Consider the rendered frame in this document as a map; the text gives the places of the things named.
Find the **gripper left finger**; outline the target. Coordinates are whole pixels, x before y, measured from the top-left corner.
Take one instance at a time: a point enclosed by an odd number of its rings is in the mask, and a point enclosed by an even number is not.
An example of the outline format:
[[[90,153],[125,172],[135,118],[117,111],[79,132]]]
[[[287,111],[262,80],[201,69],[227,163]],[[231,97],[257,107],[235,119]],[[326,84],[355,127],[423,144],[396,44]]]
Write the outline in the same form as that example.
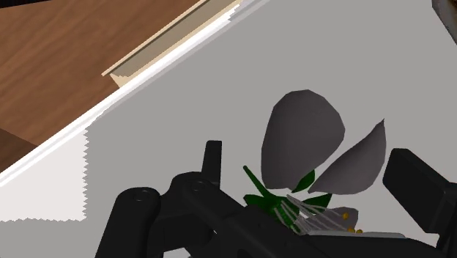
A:
[[[247,258],[225,218],[241,205],[220,189],[222,143],[206,143],[201,171],[178,174],[169,189],[135,187],[113,205],[94,258],[164,258],[185,249],[190,258]]]

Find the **grey flower with green stem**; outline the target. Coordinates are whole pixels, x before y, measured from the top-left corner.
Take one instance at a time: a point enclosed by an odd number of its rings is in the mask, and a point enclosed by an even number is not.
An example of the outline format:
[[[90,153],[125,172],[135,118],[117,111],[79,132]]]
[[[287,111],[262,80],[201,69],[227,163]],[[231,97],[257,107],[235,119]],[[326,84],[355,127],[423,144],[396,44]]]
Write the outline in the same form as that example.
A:
[[[261,177],[243,168],[258,190],[246,194],[245,203],[259,206],[297,235],[387,237],[358,229],[358,210],[328,206],[334,195],[370,188],[385,162],[387,137],[380,121],[317,176],[316,168],[339,148],[345,131],[341,115],[321,95],[309,89],[285,94],[267,123]]]

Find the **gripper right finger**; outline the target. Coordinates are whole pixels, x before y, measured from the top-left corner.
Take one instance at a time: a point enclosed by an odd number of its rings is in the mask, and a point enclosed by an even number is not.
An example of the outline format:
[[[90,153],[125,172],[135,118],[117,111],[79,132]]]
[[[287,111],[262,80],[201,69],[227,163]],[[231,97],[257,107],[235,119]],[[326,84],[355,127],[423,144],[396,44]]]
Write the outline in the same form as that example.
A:
[[[392,149],[382,182],[424,232],[438,234],[436,249],[457,258],[457,183],[406,148]]]

